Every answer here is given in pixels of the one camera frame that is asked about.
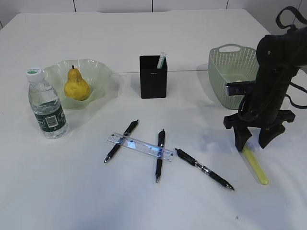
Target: basket handle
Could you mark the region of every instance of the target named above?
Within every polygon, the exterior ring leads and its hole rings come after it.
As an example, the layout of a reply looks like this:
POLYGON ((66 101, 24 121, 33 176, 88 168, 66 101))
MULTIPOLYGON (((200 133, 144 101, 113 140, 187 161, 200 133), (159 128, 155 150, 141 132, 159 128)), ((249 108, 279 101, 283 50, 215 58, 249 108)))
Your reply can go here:
POLYGON ((243 46, 239 46, 239 45, 237 45, 237 44, 226 44, 226 45, 217 47, 216 49, 217 49, 220 53, 227 53, 228 51, 220 51, 220 49, 221 49, 221 48, 224 48, 224 47, 232 47, 232 46, 240 48, 237 52, 239 52, 239 51, 243 48, 243 46))

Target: white wall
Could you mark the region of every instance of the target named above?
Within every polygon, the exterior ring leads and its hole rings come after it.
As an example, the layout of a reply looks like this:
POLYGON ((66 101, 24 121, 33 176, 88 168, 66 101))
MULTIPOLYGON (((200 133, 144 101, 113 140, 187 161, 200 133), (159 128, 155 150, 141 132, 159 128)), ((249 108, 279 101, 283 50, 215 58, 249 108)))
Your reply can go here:
POLYGON ((78 12, 151 12, 152 0, 75 0, 78 12))
MULTIPOLYGON (((301 0, 229 0, 228 8, 246 9, 271 34, 279 35, 286 30, 278 28, 275 19, 278 13, 286 6, 299 7, 301 0)), ((282 14, 283 24, 292 24, 295 17, 289 11, 282 14)))
POLYGON ((153 11, 226 9, 227 0, 153 0, 153 11))
POLYGON ((19 13, 74 12, 72 0, 0 0, 0 20, 6 25, 19 13))
MULTIPOLYGON (((301 12, 301 14, 303 15, 304 18, 307 19, 307 0, 302 0, 301 6, 299 7, 299 11, 301 12)), ((302 27, 306 27, 307 25, 302 24, 298 19, 296 19, 294 21, 294 24, 298 27, 298 28, 302 28, 302 27)))

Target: glass bowl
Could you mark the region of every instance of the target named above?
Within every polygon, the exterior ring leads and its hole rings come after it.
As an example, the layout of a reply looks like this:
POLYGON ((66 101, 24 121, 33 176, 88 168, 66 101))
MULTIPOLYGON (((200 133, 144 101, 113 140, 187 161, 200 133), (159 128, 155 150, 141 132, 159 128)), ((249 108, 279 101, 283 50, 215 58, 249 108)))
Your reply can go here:
POLYGON ((68 109, 83 109, 91 101, 102 98, 112 75, 112 71, 105 64, 91 59, 65 60, 45 68, 44 73, 45 79, 57 91, 62 106, 68 109), (66 97, 64 93, 68 71, 72 66, 80 71, 82 78, 91 87, 91 94, 84 101, 66 97))

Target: bottle label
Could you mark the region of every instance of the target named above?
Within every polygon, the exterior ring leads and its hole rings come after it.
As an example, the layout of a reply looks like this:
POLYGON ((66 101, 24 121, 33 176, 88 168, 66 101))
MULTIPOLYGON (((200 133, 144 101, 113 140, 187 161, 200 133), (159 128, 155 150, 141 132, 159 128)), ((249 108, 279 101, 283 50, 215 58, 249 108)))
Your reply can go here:
POLYGON ((35 114, 37 122, 41 130, 45 132, 53 132, 59 130, 66 124, 66 118, 62 109, 62 106, 57 111, 47 115, 35 114))

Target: black pen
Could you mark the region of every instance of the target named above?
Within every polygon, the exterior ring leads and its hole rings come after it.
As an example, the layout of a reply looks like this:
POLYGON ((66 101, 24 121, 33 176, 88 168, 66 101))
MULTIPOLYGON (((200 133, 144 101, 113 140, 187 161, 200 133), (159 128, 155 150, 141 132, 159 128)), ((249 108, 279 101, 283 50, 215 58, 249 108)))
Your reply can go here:
POLYGON ((155 182, 160 182, 161 177, 161 170, 162 170, 162 163, 163 163, 163 148, 164 148, 164 142, 165 142, 165 131, 164 129, 159 133, 158 135, 158 146, 160 147, 160 151, 158 153, 158 159, 157 159, 157 166, 155 169, 155 182))
MULTIPOLYGON (((135 129, 135 127, 138 125, 138 123, 139 123, 139 120, 132 121, 131 124, 129 125, 129 127, 124 132, 124 136, 126 136, 126 137, 130 136, 131 132, 135 129)), ((119 139, 119 143, 122 143, 124 140, 125 140, 125 138, 119 139)), ((111 149, 111 151, 107 154, 107 156, 105 158, 105 163, 107 163, 114 156, 114 154, 119 150, 119 148, 120 148, 120 144, 116 144, 113 147, 113 149, 111 149)))
POLYGON ((186 152, 182 151, 181 149, 175 149, 175 150, 177 151, 177 155, 181 159, 185 160, 186 162, 188 162, 189 164, 191 164, 193 166, 196 166, 202 172, 204 172, 205 174, 210 176, 212 179, 214 179, 215 181, 220 183, 222 186, 224 186, 228 189, 234 190, 234 187, 228 181, 224 180, 222 177, 220 177, 218 174, 216 174, 215 172, 208 169, 206 166, 200 164, 197 160, 195 160, 193 157, 188 155, 186 152))

